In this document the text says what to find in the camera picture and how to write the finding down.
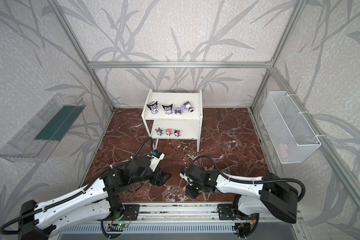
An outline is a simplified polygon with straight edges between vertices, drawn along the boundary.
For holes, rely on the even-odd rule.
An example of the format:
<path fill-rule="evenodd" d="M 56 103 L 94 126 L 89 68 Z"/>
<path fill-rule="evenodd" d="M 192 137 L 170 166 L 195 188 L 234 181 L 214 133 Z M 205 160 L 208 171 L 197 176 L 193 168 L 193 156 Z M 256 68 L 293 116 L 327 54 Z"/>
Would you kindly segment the purple hat figure toy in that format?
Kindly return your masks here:
<path fill-rule="evenodd" d="M 183 104 L 183 108 L 187 110 L 189 113 L 192 113 L 195 110 L 189 101 Z"/>

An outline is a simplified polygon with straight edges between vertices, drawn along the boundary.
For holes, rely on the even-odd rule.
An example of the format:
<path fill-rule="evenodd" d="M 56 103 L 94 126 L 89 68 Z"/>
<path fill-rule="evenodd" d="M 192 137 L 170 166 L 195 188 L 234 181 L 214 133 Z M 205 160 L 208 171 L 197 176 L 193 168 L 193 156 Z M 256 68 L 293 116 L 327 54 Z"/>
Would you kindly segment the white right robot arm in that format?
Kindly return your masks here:
<path fill-rule="evenodd" d="M 194 162 L 181 170 L 180 177 L 188 183 L 186 194 L 193 199 L 201 193 L 235 194 L 231 212 L 237 219 L 271 214 L 285 223 L 295 224 L 298 202 L 306 193 L 305 185 L 297 179 L 280 178 L 273 173 L 240 177 L 219 168 L 208 173 Z"/>

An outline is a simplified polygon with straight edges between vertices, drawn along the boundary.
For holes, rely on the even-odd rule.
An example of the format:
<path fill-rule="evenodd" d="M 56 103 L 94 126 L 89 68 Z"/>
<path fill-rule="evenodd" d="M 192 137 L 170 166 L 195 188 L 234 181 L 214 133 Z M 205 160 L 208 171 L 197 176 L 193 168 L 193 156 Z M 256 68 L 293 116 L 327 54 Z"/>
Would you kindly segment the pink red blue toy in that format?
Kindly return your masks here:
<path fill-rule="evenodd" d="M 169 137 L 173 134 L 172 130 L 171 129 L 167 129 L 166 130 L 166 135 Z"/>

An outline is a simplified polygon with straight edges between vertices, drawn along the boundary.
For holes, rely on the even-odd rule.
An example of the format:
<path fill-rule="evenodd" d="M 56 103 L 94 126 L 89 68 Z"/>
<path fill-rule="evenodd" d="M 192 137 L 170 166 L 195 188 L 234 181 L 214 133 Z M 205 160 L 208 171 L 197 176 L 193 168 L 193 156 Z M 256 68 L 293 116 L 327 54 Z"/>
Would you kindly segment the red black blue toy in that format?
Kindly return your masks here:
<path fill-rule="evenodd" d="M 174 135 L 176 138 L 179 138 L 180 137 L 180 131 L 179 130 L 175 130 L 174 131 Z"/>

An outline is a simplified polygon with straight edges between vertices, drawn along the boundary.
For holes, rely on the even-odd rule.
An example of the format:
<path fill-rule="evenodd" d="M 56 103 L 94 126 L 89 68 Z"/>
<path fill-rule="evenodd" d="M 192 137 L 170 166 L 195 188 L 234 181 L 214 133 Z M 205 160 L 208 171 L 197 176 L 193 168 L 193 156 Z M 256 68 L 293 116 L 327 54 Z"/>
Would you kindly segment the grey blue penguin toy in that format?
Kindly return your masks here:
<path fill-rule="evenodd" d="M 156 133 L 158 136 L 162 136 L 163 135 L 163 130 L 161 128 L 156 129 Z"/>

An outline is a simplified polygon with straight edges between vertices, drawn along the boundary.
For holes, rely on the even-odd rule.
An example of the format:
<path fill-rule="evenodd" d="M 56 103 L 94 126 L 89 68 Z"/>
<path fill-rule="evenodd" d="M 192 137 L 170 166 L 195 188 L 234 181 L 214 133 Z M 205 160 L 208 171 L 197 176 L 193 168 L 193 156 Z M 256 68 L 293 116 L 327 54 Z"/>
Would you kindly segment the black purple figure toy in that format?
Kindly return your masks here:
<path fill-rule="evenodd" d="M 157 102 L 157 101 L 148 103 L 148 104 L 147 104 L 147 107 L 148 107 L 148 109 L 151 111 L 151 113 L 152 113 L 153 115 L 157 114 L 158 111 L 159 111 L 159 110 L 158 110 L 158 102 Z"/>
<path fill-rule="evenodd" d="M 162 105 L 164 111 L 165 111 L 165 114 L 167 116 L 170 116 L 173 114 L 173 104 L 170 104 L 170 105 Z"/>

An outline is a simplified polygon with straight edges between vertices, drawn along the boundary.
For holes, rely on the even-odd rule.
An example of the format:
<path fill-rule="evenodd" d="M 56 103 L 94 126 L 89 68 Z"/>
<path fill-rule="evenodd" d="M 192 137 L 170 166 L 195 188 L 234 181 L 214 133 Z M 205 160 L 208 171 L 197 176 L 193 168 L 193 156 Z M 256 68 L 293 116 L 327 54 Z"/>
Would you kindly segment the purple winged figure toy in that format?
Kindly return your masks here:
<path fill-rule="evenodd" d="M 184 108 L 174 108 L 174 114 L 180 116 L 183 114 Z"/>

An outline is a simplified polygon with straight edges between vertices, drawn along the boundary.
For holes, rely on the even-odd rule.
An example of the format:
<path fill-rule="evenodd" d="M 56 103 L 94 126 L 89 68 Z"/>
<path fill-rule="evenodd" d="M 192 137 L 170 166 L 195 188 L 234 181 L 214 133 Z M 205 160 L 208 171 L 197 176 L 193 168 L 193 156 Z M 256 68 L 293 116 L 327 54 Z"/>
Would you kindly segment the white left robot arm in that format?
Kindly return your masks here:
<path fill-rule="evenodd" d="M 0 226 L 0 234 L 16 235 L 20 240 L 47 240 L 83 223 L 115 220 L 125 212 L 119 193 L 137 184 L 161 187 L 171 177 L 159 167 L 164 157 L 150 145 L 148 154 L 136 152 L 77 190 L 45 202 L 30 200 L 22 205 L 17 218 Z"/>

